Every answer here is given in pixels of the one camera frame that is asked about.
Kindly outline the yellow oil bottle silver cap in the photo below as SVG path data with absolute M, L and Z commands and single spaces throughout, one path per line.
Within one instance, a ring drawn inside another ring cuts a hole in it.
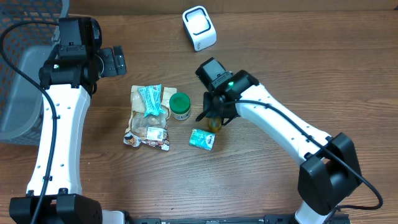
M 217 133 L 222 128 L 220 117 L 208 118 L 208 127 L 211 132 Z

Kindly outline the green lid white jar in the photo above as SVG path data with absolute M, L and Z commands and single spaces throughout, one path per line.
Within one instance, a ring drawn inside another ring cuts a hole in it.
M 182 92 L 173 94 L 169 101 L 173 117 L 179 121 L 189 118 L 191 113 L 191 102 L 188 95 Z

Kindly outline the brown snack pouch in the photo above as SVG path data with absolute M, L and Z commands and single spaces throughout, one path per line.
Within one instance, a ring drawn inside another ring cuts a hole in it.
M 170 98 L 177 92 L 176 88 L 163 87 L 161 91 L 161 105 L 165 114 L 158 116 L 144 116 L 145 106 L 141 100 L 138 89 L 141 86 L 133 85 L 131 87 L 131 116 L 128 127 L 125 130 L 123 143 L 132 147 L 139 147 L 146 144 L 163 151 L 169 151 L 170 141 L 167 131 L 167 121 L 172 112 L 170 110 Z

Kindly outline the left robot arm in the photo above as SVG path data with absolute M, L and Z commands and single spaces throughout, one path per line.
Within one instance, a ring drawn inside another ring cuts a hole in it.
M 16 223 L 129 223 L 128 212 L 102 209 L 82 195 L 81 138 L 97 81 L 126 73 L 119 46 L 102 48 L 98 22 L 61 18 L 60 37 L 39 70 L 35 87 L 43 96 L 37 161 L 24 197 L 14 197 L 9 214 Z

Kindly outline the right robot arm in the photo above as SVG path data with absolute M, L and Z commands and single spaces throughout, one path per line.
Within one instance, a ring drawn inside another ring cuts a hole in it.
M 303 200 L 290 223 L 327 223 L 336 207 L 360 184 L 361 169 L 352 140 L 335 137 L 300 119 L 280 104 L 245 70 L 228 71 L 209 58 L 195 72 L 207 91 L 200 121 L 218 130 L 237 117 L 259 126 L 299 165 L 298 192 Z

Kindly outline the green tissue pack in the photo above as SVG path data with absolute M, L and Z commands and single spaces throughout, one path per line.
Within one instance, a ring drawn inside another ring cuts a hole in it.
M 189 144 L 207 151 L 211 151 L 215 142 L 215 133 L 210 133 L 201 129 L 193 129 Z

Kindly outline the mint green snack bar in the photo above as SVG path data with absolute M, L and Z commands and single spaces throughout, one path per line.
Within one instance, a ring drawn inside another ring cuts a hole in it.
M 150 85 L 139 87 L 138 92 L 142 98 L 142 102 L 145 106 L 144 116 L 149 115 L 158 116 L 165 114 L 165 110 L 162 109 L 161 105 L 161 91 L 162 85 Z

